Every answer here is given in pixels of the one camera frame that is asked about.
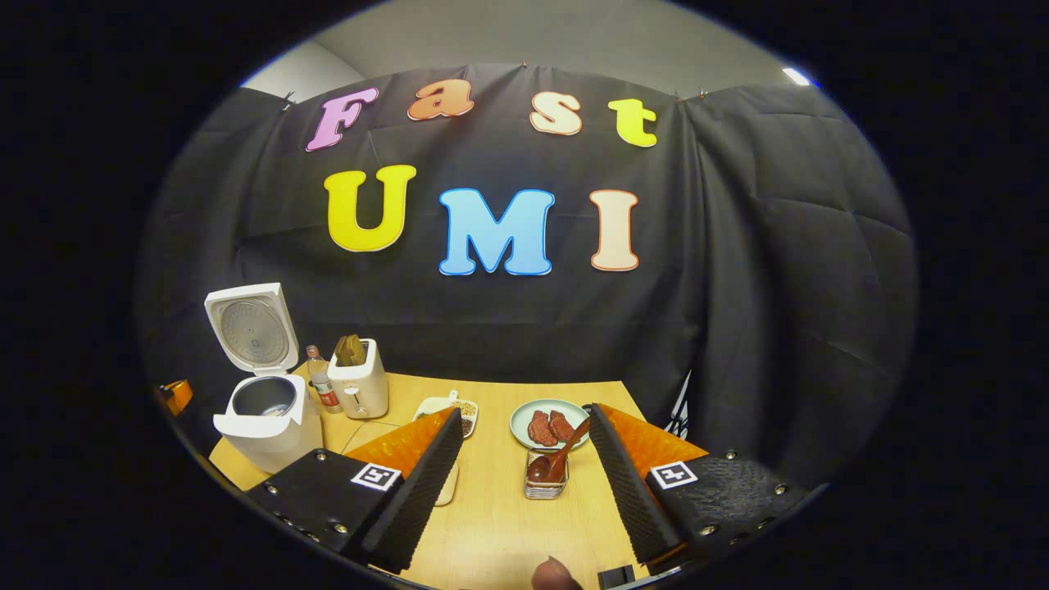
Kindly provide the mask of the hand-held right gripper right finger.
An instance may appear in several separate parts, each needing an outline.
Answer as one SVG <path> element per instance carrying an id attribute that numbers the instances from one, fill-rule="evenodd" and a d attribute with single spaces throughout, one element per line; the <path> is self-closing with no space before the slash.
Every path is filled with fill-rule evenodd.
<path id="1" fill-rule="evenodd" d="M 591 403 L 587 412 L 588 439 L 634 556 L 649 568 L 722 561 L 820 494 L 820 487 L 805 487 L 738 454 L 705 452 L 613 406 Z"/>

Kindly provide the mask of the black backdrop cloth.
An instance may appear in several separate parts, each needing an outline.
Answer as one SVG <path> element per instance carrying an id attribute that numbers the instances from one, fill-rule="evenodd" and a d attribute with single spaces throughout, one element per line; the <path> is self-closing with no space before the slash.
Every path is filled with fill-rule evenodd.
<path id="1" fill-rule="evenodd" d="M 620 381 L 658 426 L 685 391 L 690 443 L 806 487 L 891 406 L 919 292 L 887 169 L 819 90 L 507 64 L 222 98 L 147 224 L 147 377 L 224 406 L 205 298 L 261 283 L 300 343 L 374 338 L 390 372 Z"/>

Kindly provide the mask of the white toaster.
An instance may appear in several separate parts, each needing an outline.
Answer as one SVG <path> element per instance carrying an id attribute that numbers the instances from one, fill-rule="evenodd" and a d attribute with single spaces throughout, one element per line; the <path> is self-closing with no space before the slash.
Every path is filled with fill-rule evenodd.
<path id="1" fill-rule="evenodd" d="M 377 341 L 362 340 L 365 350 L 363 365 L 340 365 L 331 355 L 327 376 L 338 403 L 349 418 L 368 420 L 386 415 L 389 409 L 389 385 Z"/>

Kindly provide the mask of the white rice cooker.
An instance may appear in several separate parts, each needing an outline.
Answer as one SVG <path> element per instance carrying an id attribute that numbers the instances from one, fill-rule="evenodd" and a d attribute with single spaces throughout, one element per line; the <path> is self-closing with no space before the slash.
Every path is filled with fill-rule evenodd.
<path id="1" fill-rule="evenodd" d="M 207 319 L 226 358 L 247 373 L 213 417 L 224 441 L 263 473 L 276 475 L 322 448 L 320 412 L 299 365 L 298 338 L 278 283 L 243 285 L 207 295 Z"/>

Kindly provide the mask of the white divided dish of beans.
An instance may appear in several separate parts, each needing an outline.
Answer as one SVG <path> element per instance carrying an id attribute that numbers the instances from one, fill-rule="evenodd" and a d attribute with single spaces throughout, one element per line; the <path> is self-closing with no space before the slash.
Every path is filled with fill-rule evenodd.
<path id="1" fill-rule="evenodd" d="M 445 410 L 445 408 L 448 407 L 454 407 L 457 408 L 457 410 L 461 410 L 462 437 L 464 439 L 471 437 L 471 434 L 475 431 L 479 407 L 473 401 L 461 399 L 461 393 L 456 389 L 452 389 L 443 398 L 431 397 L 424 399 L 418 406 L 412 421 L 427 417 L 427 415 L 432 415 L 434 412 Z"/>

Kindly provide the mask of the metal wire chopstick holder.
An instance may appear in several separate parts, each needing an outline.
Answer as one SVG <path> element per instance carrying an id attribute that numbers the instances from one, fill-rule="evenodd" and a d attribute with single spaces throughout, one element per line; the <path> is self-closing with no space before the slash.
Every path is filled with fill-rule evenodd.
<path id="1" fill-rule="evenodd" d="M 524 496 L 528 499 L 557 499 L 565 490 L 570 481 L 568 460 L 563 463 L 562 477 L 558 481 L 539 482 L 529 477 L 533 471 L 531 468 L 532 464 L 536 460 L 541 458 L 541 456 L 553 456 L 556 452 L 558 452 L 558 449 L 554 448 L 530 448 L 527 451 L 527 462 L 524 462 Z"/>

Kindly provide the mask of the pale green plate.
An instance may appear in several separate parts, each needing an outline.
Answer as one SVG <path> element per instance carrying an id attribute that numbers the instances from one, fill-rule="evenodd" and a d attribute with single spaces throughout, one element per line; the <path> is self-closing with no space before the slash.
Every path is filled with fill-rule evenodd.
<path id="1" fill-rule="evenodd" d="M 569 425 L 573 427 L 580 426 L 584 422 L 584 419 L 588 418 L 587 410 L 565 400 L 545 398 L 521 404 L 511 415 L 509 421 L 510 430 L 524 447 L 543 449 L 543 451 L 559 451 L 559 449 L 565 447 L 565 442 L 559 441 L 551 446 L 541 445 L 529 436 L 529 426 L 533 423 L 536 410 L 545 412 L 547 418 L 551 417 L 551 410 L 558 410 L 566 418 Z"/>

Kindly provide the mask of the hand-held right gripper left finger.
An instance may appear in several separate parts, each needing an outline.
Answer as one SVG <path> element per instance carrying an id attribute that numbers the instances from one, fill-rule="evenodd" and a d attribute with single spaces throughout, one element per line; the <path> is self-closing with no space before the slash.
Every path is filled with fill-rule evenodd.
<path id="1" fill-rule="evenodd" d="M 340 556 L 400 574 L 410 567 L 461 445 L 461 410 L 446 407 L 348 454 L 312 449 L 247 499 Z"/>

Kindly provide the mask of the brown wooden spoon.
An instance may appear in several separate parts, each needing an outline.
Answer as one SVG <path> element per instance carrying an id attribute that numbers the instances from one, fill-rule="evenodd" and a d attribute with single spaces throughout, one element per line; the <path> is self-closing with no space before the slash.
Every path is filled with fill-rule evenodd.
<path id="1" fill-rule="evenodd" d="M 568 455 L 572 451 L 574 445 L 588 431 L 588 422 L 591 422 L 591 419 L 587 418 L 580 423 L 560 451 L 536 456 L 527 467 L 524 481 L 532 485 L 558 484 L 565 477 Z"/>

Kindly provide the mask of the clear plastic bottle red label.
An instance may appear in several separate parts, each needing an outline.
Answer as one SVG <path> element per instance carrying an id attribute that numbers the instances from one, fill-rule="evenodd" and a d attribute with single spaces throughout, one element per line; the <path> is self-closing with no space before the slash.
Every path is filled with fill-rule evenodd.
<path id="1" fill-rule="evenodd" d="M 317 392 L 322 406 L 330 414 L 340 414 L 343 407 L 331 385 L 329 362 L 326 361 L 317 345 L 307 345 L 305 352 L 307 352 L 307 373 L 311 376 L 311 385 Z"/>

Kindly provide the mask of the clear box of rice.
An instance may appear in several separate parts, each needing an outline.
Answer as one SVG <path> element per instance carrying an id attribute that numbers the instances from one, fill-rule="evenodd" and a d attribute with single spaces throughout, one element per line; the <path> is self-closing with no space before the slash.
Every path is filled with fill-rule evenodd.
<path id="1" fill-rule="evenodd" d="M 391 433 L 397 429 L 397 424 L 374 421 L 365 422 L 352 434 L 351 437 L 349 437 L 342 452 L 349 454 L 354 451 L 354 449 L 374 441 L 374 439 L 383 436 L 383 434 Z M 448 478 L 446 478 L 445 484 L 442 486 L 438 499 L 436 499 L 434 504 L 435 507 L 445 506 L 453 500 L 454 493 L 456 493 L 456 486 L 459 478 L 461 464 L 456 461 L 456 463 L 453 464 Z"/>

